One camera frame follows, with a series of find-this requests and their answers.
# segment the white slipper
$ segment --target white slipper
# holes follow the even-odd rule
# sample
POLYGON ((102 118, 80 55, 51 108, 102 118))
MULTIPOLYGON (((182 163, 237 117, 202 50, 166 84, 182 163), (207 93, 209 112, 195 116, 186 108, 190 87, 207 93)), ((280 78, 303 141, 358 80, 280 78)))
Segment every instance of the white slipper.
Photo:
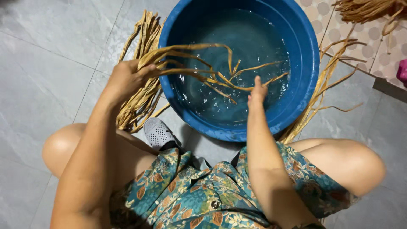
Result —
POLYGON ((160 150, 169 141, 175 141, 170 129, 158 118, 147 119, 143 129, 147 140, 155 150, 160 150))

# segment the gray tile floor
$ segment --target gray tile floor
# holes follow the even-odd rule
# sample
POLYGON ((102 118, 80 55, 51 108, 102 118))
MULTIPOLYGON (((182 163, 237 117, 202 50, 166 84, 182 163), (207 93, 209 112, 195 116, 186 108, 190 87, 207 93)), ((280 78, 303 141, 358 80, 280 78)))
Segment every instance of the gray tile floor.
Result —
MULTIPOLYGON (((49 227, 58 179, 41 159, 51 133, 86 122, 143 9, 166 17, 177 0, 3 0, 0 2, 0 228, 49 227)), ((339 64, 332 81, 352 69, 339 64)), ((407 223, 407 104, 372 89, 357 72, 326 95, 324 106, 298 136, 351 138, 374 149, 387 165, 380 187, 360 203, 328 217, 328 228, 404 228, 407 223)), ((158 107, 166 99, 162 97, 158 107)), ((210 139, 169 108, 160 118, 183 145, 211 164, 241 145, 210 139)), ((136 134, 146 140, 140 132, 136 134)))

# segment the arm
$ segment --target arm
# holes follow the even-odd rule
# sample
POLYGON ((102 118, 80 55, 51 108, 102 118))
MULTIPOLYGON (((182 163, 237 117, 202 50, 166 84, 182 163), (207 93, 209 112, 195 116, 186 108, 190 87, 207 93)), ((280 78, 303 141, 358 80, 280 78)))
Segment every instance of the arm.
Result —
POLYGON ((296 225, 316 223, 292 187, 285 171, 279 149, 267 125, 263 101, 267 88, 261 86, 260 77, 249 96, 247 120, 247 163, 252 189, 265 216, 283 229, 296 225))
POLYGON ((155 73, 155 66, 136 72, 137 65, 133 60, 114 68, 59 180, 51 228, 110 228, 116 116, 121 104, 155 73))

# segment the dried leaf bundle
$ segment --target dried leaf bundle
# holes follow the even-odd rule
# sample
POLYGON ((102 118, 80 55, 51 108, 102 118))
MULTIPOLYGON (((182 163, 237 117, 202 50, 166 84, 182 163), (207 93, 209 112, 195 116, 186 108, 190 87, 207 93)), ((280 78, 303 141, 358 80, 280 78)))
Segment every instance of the dried leaf bundle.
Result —
POLYGON ((390 18, 383 27, 383 36, 393 32, 401 20, 407 19, 407 0, 338 0, 332 5, 341 12, 344 22, 363 24, 388 15, 390 18))
POLYGON ((359 61, 359 62, 366 62, 365 60, 361 60, 361 59, 356 59, 353 57, 347 57, 347 56, 343 56, 342 54, 345 52, 346 48, 354 45, 354 44, 361 44, 361 45, 366 45, 365 43, 359 42, 357 41, 357 39, 350 39, 350 34, 352 33, 353 29, 354 29, 354 25, 352 27, 352 29, 350 30, 348 36, 346 39, 344 40, 340 40, 337 42, 334 42, 332 44, 330 44, 329 46, 327 46, 325 48, 325 50, 320 50, 320 60, 322 60, 322 57, 324 56, 325 52, 332 46, 332 45, 338 45, 338 44, 342 44, 342 48, 336 53, 334 54, 334 56, 330 59, 329 63, 326 65, 325 69, 320 73, 320 75, 318 76, 318 80, 317 80, 317 85, 315 87, 314 93, 310 99, 310 102, 308 103, 308 105, 305 107, 304 111, 300 114, 300 116, 291 124, 289 125, 285 130, 283 135, 280 137, 279 141, 287 144, 290 143, 294 137, 305 127, 305 125, 307 125, 307 123, 311 120, 311 118, 314 117, 314 115, 319 111, 319 110, 323 110, 326 108, 336 108, 338 110, 347 112, 347 111, 351 111, 353 109, 355 109, 356 107, 362 105, 358 104, 354 107, 352 107, 351 109, 340 109, 337 108, 335 106, 328 106, 328 107, 321 107, 322 102, 324 100, 324 96, 325 96, 325 92, 327 89, 334 87, 335 85, 339 84, 340 82, 346 80, 347 78, 351 77, 356 70, 358 69, 358 66, 356 66, 355 70, 353 72, 351 72, 350 74, 342 77, 341 79, 339 79, 338 81, 332 83, 332 84, 328 84, 329 79, 332 76, 332 73, 336 67, 336 65, 338 64, 339 60, 342 59, 351 59, 351 60, 355 60, 355 61, 359 61))
MULTIPOLYGON (((234 104, 236 102, 234 99, 219 89, 215 88, 211 84, 218 84, 224 87, 233 88, 237 90, 245 90, 251 91, 253 87, 239 87, 234 85, 231 80, 234 77, 239 76, 241 73, 247 70, 258 69, 268 65, 277 64, 275 63, 266 63, 260 66, 255 66, 253 68, 243 69, 237 71, 239 66, 240 60, 238 61, 237 65, 232 70, 232 50, 224 45, 224 44, 188 44, 188 45, 173 45, 164 48, 157 49, 158 40, 160 38, 162 26, 160 26, 157 18, 157 14, 153 16, 152 12, 147 12, 144 10, 143 17, 140 21, 138 21, 134 26, 134 33, 128 38, 123 51, 120 55, 119 62, 123 60, 128 48, 130 47, 131 42, 134 38, 140 34, 140 40, 137 45, 136 51, 134 52, 133 59, 140 59, 138 64, 138 70, 141 68, 155 64, 157 65, 157 69, 161 70, 159 73, 160 75, 171 75, 171 74, 185 74, 192 77, 197 78, 199 81, 203 82, 206 86, 213 89, 215 92, 219 93, 220 95, 230 99, 234 104), (214 71, 213 67, 202 60, 199 57, 193 56, 188 53, 182 52, 182 50, 197 50, 197 49, 204 49, 204 48, 225 48, 228 52, 228 67, 231 73, 230 78, 227 79, 224 77, 219 71, 214 71), (205 64, 209 70, 205 69, 187 69, 183 68, 183 65, 174 59, 168 59, 166 57, 173 56, 173 57, 183 57, 183 58, 192 58, 200 61, 201 63, 205 64), (177 68, 166 68, 168 64, 174 64, 177 68), (201 73, 209 73, 209 77, 205 77, 201 75, 201 73)), ((263 85, 268 85, 273 81, 276 81, 283 76, 288 75, 287 73, 283 73, 282 75, 270 79, 263 85)), ((137 132, 139 129, 142 128, 144 122, 149 117, 155 117, 159 114, 152 114, 154 109, 157 106, 157 102, 159 99, 158 93, 161 91, 161 85, 158 77, 150 78, 144 88, 141 88, 134 96, 132 96, 128 101, 126 101, 120 110, 119 115, 116 119, 116 126, 118 129, 128 130, 130 132, 137 132)))

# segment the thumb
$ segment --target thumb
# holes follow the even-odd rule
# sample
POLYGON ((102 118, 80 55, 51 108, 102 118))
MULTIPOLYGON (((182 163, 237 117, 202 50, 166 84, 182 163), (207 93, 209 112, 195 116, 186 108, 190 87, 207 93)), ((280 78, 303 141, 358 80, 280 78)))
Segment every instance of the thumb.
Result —
POLYGON ((150 64, 148 66, 145 66, 144 68, 140 69, 137 73, 135 73, 136 77, 145 77, 147 75, 151 75, 155 70, 157 69, 157 66, 155 64, 150 64))

